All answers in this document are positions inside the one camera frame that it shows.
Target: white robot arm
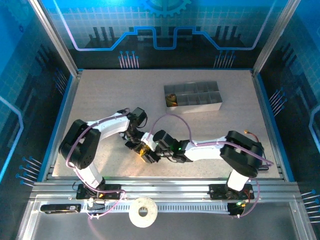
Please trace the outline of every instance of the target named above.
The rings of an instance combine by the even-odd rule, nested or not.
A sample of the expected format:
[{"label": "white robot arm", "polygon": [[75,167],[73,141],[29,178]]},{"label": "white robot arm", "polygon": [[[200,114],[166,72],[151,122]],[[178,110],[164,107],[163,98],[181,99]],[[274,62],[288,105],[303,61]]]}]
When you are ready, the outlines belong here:
[{"label": "white robot arm", "polygon": [[241,191],[247,180],[256,177],[258,173],[261,162],[255,157],[237,152],[226,144],[206,145],[206,143],[230,141],[261,156],[263,151],[261,144],[238,132],[230,131],[227,136],[208,141],[177,141],[164,130],[158,131],[154,136],[139,131],[137,128],[147,120],[147,115],[141,108],[138,107],[126,115],[123,113],[123,110],[119,111],[108,117],[107,121],[76,120],[59,147],[59,152],[66,159],[80,134],[89,126],[100,123],[92,127],[77,143],[69,160],[79,178],[94,189],[105,184],[104,178],[93,163],[98,144],[102,139],[117,133],[127,141],[125,145],[139,154],[146,163],[155,163],[161,158],[172,158],[177,163],[202,159],[225,160],[233,168],[227,186],[235,191]]}]

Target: aluminum rail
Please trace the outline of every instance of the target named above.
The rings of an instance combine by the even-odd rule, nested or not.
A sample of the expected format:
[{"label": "aluminum rail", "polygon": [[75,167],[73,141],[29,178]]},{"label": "aluminum rail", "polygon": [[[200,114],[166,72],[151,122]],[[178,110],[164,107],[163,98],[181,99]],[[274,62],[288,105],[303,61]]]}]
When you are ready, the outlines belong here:
[{"label": "aluminum rail", "polygon": [[[75,200],[76,191],[72,189],[74,180],[53,180],[35,183],[29,201],[47,202]],[[237,202],[236,200],[211,200],[208,195],[210,184],[226,184],[225,179],[208,178],[111,178],[108,184],[121,184],[126,191],[125,200],[133,201],[138,197],[150,197],[155,202],[199,203],[199,202]],[[259,179],[259,203],[301,202],[296,182],[278,179]],[[256,182],[251,182],[254,195],[257,196]]]}]

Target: metal frame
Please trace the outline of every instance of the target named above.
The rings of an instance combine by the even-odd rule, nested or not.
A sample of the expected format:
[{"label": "metal frame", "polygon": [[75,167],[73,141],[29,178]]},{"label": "metal frame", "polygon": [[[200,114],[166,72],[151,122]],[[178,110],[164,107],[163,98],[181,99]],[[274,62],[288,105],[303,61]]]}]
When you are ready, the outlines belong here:
[{"label": "metal frame", "polygon": [[[259,203],[289,203],[292,210],[298,235],[303,240],[316,239],[312,226],[308,219],[308,215],[302,202],[301,194],[296,182],[288,182],[291,178],[289,169],[281,155],[279,142],[277,141],[276,133],[272,126],[272,121],[268,115],[268,108],[263,101],[263,93],[260,83],[257,79],[258,73],[267,61],[270,53],[276,45],[278,39],[282,35],[289,20],[294,14],[301,0],[289,0],[283,9],[277,23],[272,30],[265,46],[263,47],[254,67],[253,67],[253,82],[257,91],[258,100],[261,106],[263,118],[266,128],[269,133],[272,150],[275,153],[275,159],[282,169],[282,179],[259,179],[260,198]],[[22,224],[17,235],[17,239],[31,239],[33,231],[38,224],[39,210],[42,204],[49,203],[84,203],[75,199],[76,192],[72,190],[72,185],[78,179],[74,177],[49,177],[50,169],[52,168],[58,154],[60,141],[63,138],[64,130],[68,117],[72,108],[74,97],[76,95],[80,75],[78,68],[73,61],[68,49],[62,41],[60,35],[55,29],[52,21],[48,17],[48,13],[44,6],[38,0],[29,0],[31,6],[36,12],[39,20],[44,26],[51,41],[56,47],[62,60],[66,64],[71,75],[74,77],[71,81],[70,91],[67,94],[65,106],[60,119],[58,120],[55,136],[52,138],[52,146],[48,152],[47,165],[43,166],[44,174],[40,181],[35,183],[29,202],[27,204]],[[124,201],[130,204],[135,198],[148,196],[157,203],[177,204],[177,203],[196,203],[201,206],[214,203],[222,203],[222,201],[210,200],[208,191],[209,184],[225,184],[225,179],[209,179],[209,178],[119,178],[112,177],[108,179],[108,183],[121,184],[126,191]],[[253,190],[257,191],[256,183],[253,182]]]},{"label": "metal frame", "polygon": [[66,67],[68,68],[69,72],[73,77],[78,75],[78,68],[75,64],[72,56],[70,55],[65,43],[63,42],[62,38],[60,37],[58,31],[56,30],[54,24],[52,23],[51,19],[48,17],[48,13],[46,8],[40,3],[38,0],[28,0],[30,5],[32,6],[34,12],[38,16],[40,22],[42,23],[46,33],[50,37],[53,45],[57,49],[59,55],[61,56],[62,60],[64,61]]},{"label": "metal frame", "polygon": [[[76,191],[72,189],[73,180],[49,180],[36,183],[31,193],[27,208],[20,226],[17,239],[32,239],[33,231],[38,224],[39,210],[43,204],[79,204],[82,203],[81,212],[86,213],[86,201],[76,200]],[[170,206],[191,205],[200,206],[190,212],[203,212],[207,205],[221,205],[234,200],[220,201],[210,200],[208,195],[209,184],[225,184],[226,180],[210,178],[120,178],[108,179],[111,184],[121,184],[126,190],[124,205],[128,206],[137,197],[151,197],[158,205],[165,205],[162,212],[172,212]],[[292,217],[297,227],[300,239],[315,240],[315,234],[308,221],[308,215],[300,195],[296,182],[285,182],[279,179],[259,179],[260,198],[259,203],[284,204],[289,203]],[[257,185],[252,182],[253,191],[257,192]],[[117,213],[127,212],[128,207],[119,207]]]},{"label": "metal frame", "polygon": [[277,135],[279,133],[278,133],[278,130],[275,129],[275,127],[273,125],[274,119],[272,121],[272,117],[270,114],[270,113],[272,113],[271,107],[269,105],[267,105],[266,101],[264,100],[264,98],[266,97],[266,93],[265,93],[265,89],[262,88],[262,86],[260,84],[259,77],[260,76],[252,76],[253,85],[256,90],[256,95],[257,95],[258,102],[260,105],[262,117],[263,117],[264,123],[265,123],[265,128],[267,130],[267,133],[268,133],[268,136],[270,139],[270,144],[271,144],[271,148],[273,151],[274,159],[275,159],[276,163],[279,164],[279,166],[282,169],[282,175],[283,175],[284,180],[293,182],[294,176],[293,176],[293,173],[290,169],[289,161],[288,161],[286,152],[284,150],[283,143],[282,143],[281,139],[279,139],[277,137]]},{"label": "metal frame", "polygon": [[295,13],[299,3],[301,0],[289,0],[285,5],[280,17],[276,21],[276,24],[270,33],[269,38],[267,39],[263,49],[260,52],[254,66],[253,66],[253,74],[256,76],[259,74],[263,66],[265,65],[267,59],[269,58],[272,50],[277,44],[279,38],[284,33],[284,30],[290,21],[291,17]]},{"label": "metal frame", "polygon": [[47,179],[50,169],[51,167],[54,167],[54,164],[58,157],[58,148],[63,139],[81,75],[82,71],[79,72],[77,77],[72,77],[72,79],[70,79],[68,82],[61,107],[56,118],[56,123],[54,125],[54,129],[52,131],[52,135],[44,156],[40,173],[38,175],[37,180],[39,182],[43,182]]}]

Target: white tape roll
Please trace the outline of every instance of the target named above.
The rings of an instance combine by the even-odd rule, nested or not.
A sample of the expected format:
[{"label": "white tape roll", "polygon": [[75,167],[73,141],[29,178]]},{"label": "white tape roll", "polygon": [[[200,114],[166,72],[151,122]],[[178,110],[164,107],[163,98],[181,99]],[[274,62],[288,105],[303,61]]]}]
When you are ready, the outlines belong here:
[{"label": "white tape roll", "polygon": [[[139,209],[147,210],[145,216],[140,216]],[[149,197],[139,197],[133,201],[129,209],[129,218],[131,222],[139,228],[147,228],[153,224],[158,215],[156,203]]]}]

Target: glass wall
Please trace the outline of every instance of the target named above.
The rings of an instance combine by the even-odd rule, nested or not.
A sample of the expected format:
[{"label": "glass wall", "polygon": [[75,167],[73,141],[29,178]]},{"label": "glass wall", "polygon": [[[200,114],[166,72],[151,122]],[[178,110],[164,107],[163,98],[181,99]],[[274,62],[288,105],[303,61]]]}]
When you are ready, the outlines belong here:
[{"label": "glass wall", "polygon": [[6,240],[17,234],[70,75],[28,1],[0,1],[0,31],[0,239]]},{"label": "glass wall", "polygon": [[[301,1],[261,71],[294,180],[303,193],[320,191],[319,13],[319,1]],[[320,226],[313,226],[319,236]]]},{"label": "glass wall", "polygon": [[78,68],[252,68],[286,0],[42,0]]}]

